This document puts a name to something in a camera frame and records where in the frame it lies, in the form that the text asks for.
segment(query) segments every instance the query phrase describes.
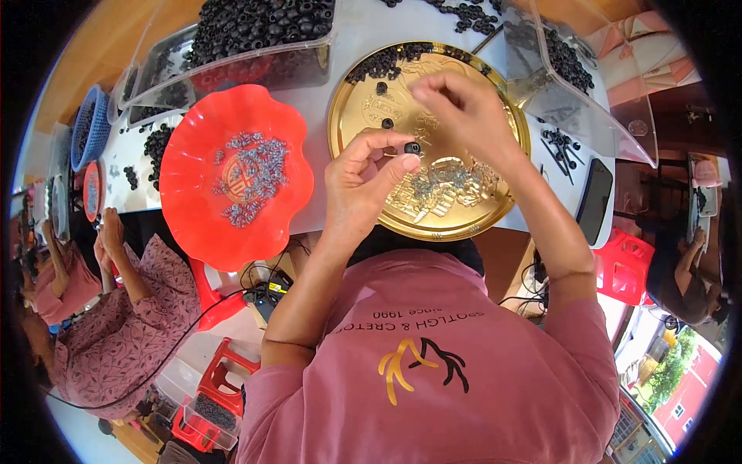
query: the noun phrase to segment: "white table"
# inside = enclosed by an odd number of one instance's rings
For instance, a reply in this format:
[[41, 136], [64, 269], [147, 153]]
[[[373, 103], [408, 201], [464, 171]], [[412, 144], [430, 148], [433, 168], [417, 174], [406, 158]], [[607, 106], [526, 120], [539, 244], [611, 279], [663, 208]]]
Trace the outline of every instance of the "white table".
[[[491, 6], [485, 2], [481, 5], [487, 14], [493, 14]], [[435, 41], [443, 42], [463, 50], [472, 50], [485, 36], [473, 30], [462, 34], [453, 32], [457, 18], [454, 15], [442, 15], [435, 8], [422, 1], [405, 1], [394, 8], [388, 8], [379, 0], [352, 0], [338, 5], [335, 12], [335, 32], [337, 36], [331, 45], [332, 70], [327, 84], [314, 88], [299, 88], [294, 90], [272, 92], [273, 98], [296, 108], [306, 121], [307, 136], [303, 145], [304, 156], [315, 173], [315, 190], [309, 203], [294, 216], [291, 222], [291, 233], [311, 232], [322, 230], [326, 212], [326, 190], [324, 188], [323, 173], [330, 162], [329, 146], [327, 144], [327, 112], [332, 95], [338, 83], [345, 77], [352, 66], [362, 57], [374, 50], [383, 48], [392, 43], [404, 41]], [[500, 33], [478, 55], [494, 70], [505, 75], [505, 38]], [[594, 95], [601, 106], [608, 108], [608, 97], [605, 94], [600, 76], [593, 71], [593, 81], [596, 83]], [[180, 117], [170, 117], [167, 121], [158, 121], [155, 126], [163, 122], [174, 126]], [[544, 149], [540, 140], [540, 133], [545, 128], [535, 118], [528, 117], [531, 128], [531, 158], [536, 167], [543, 164], [549, 174], [549, 184], [559, 200], [567, 210], [575, 215], [582, 198], [588, 167], [592, 157], [598, 154], [586, 148], [577, 154], [585, 162], [585, 166], [578, 163], [573, 170], [574, 186], [569, 179], [559, 172], [549, 153]], [[100, 157], [101, 170], [105, 172], [103, 181], [106, 190], [103, 192], [103, 206], [115, 206], [120, 212], [133, 212], [143, 209], [160, 208], [160, 194], [154, 190], [147, 176], [151, 173], [149, 158], [144, 158], [143, 146], [149, 131], [140, 134], [138, 129], [119, 134], [121, 125], [111, 127], [108, 144]], [[614, 172], [614, 160], [600, 157], [603, 163]], [[139, 177], [139, 188], [131, 191], [123, 175], [124, 166], [134, 166]], [[596, 248], [600, 248], [608, 240], [611, 230], [614, 193], [611, 191], [603, 226], [600, 230]], [[503, 219], [496, 224], [506, 229], [527, 231], [520, 210], [513, 208]]]

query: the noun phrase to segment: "black phone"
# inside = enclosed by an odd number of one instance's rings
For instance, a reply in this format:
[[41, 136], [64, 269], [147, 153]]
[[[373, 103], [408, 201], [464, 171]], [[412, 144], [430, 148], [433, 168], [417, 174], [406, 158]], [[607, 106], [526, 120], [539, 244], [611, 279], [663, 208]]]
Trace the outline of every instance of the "black phone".
[[582, 194], [582, 201], [575, 217], [590, 246], [595, 245], [598, 240], [611, 189], [613, 189], [613, 174], [601, 160], [593, 158], [590, 162], [585, 192]]

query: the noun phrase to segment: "stool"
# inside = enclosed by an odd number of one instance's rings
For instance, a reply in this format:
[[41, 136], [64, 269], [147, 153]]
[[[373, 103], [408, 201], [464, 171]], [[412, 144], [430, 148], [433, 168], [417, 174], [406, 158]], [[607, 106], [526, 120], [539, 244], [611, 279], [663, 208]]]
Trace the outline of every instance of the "stool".
[[[188, 404], [190, 398], [186, 396], [183, 398], [183, 404]], [[173, 436], [181, 439], [189, 445], [196, 448], [202, 453], [210, 451], [214, 446], [214, 441], [219, 435], [219, 428], [209, 424], [206, 420], [198, 417], [196, 414], [192, 414], [187, 422], [183, 421], [185, 407], [181, 406], [178, 408], [178, 412], [175, 413], [173, 418], [173, 428], [171, 429]]]
[[598, 292], [631, 306], [645, 301], [647, 272], [654, 247], [618, 227], [615, 237], [601, 249], [593, 250], [600, 260], [598, 276], [603, 284]]
[[206, 278], [206, 271], [204, 270], [204, 263], [193, 258], [189, 258], [189, 260], [191, 262], [193, 278], [196, 281], [198, 299], [201, 302], [201, 313], [207, 310], [209, 311], [198, 322], [196, 331], [206, 332], [214, 328], [221, 321], [225, 321], [237, 314], [246, 305], [241, 293], [236, 293], [217, 304], [222, 299], [222, 295], [218, 291], [213, 290], [211, 285], [209, 285], [209, 280]]
[[[230, 342], [232, 342], [232, 339], [224, 337], [224, 340], [219, 344], [217, 352], [214, 353], [214, 358], [206, 368], [206, 372], [203, 373], [203, 377], [201, 377], [201, 382], [198, 384], [196, 394], [203, 393], [215, 402], [219, 403], [227, 411], [241, 418], [243, 415], [243, 405], [240, 388], [227, 382], [226, 374], [228, 371], [221, 360], [222, 358], [227, 358], [229, 361], [247, 369], [251, 375], [260, 369], [260, 363], [249, 361], [230, 350]], [[219, 387], [222, 386], [228, 388], [234, 393], [225, 393], [221, 391]]]

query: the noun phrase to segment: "gold tray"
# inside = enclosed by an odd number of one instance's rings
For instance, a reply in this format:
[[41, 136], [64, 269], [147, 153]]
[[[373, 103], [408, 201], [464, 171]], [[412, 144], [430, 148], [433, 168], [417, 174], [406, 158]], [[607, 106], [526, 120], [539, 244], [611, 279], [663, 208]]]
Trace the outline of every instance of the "gold tray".
[[[480, 70], [486, 64], [468, 52], [457, 51], [470, 57], [469, 64], [466, 64], [444, 54], [447, 49], [457, 50], [455, 47], [438, 42], [430, 43], [433, 45], [433, 52], [423, 53], [419, 61], [397, 63], [402, 72], [393, 81], [367, 76], [364, 82], [353, 85], [343, 79], [329, 108], [327, 132], [332, 158], [335, 159], [363, 128], [381, 127], [381, 120], [389, 117], [394, 121], [396, 131], [417, 137], [422, 148], [423, 172], [446, 169], [463, 171], [470, 168], [476, 160], [439, 128], [436, 118], [420, 106], [407, 90], [407, 86], [420, 76], [443, 69], [458, 71], [496, 86], [508, 112], [513, 134], [530, 157], [528, 124], [522, 111], [511, 105], [503, 94], [503, 78], [495, 71], [484, 76]], [[381, 80], [388, 84], [388, 90], [385, 95], [378, 96], [376, 83]], [[461, 188], [461, 184], [456, 188], [452, 183], [434, 183], [441, 189], [436, 191], [444, 193], [436, 194], [432, 199], [421, 200], [414, 196], [414, 175], [408, 174], [387, 198], [387, 205], [378, 221], [395, 232], [419, 240], [454, 241], [473, 237], [492, 227], [510, 211], [515, 202], [510, 197], [508, 185], [499, 180], [496, 174], [494, 179], [498, 180], [489, 185], [480, 185], [471, 179], [472, 177], [468, 177], [464, 188]]]

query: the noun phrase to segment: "pink cloth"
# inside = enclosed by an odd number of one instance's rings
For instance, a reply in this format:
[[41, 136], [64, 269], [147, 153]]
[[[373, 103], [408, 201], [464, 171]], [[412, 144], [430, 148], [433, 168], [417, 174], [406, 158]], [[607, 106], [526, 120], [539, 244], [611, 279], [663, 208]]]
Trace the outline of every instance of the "pink cloth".
[[[117, 288], [56, 340], [56, 386], [63, 399], [80, 406], [104, 405], [132, 391], [201, 313], [193, 274], [158, 235], [141, 261], [125, 247], [152, 296], [132, 304], [126, 288]], [[149, 383], [116, 405], [88, 412], [121, 419], [144, 398]]]
[[597, 300], [549, 307], [545, 332], [449, 255], [350, 267], [306, 369], [245, 383], [244, 463], [600, 461], [619, 415]]
[[36, 299], [33, 309], [47, 325], [59, 324], [82, 309], [100, 293], [98, 278], [88, 269], [80, 250], [73, 242], [63, 257], [65, 269], [70, 276], [67, 289], [60, 298], [54, 296], [51, 283], [56, 277], [54, 266], [49, 266], [36, 277]]

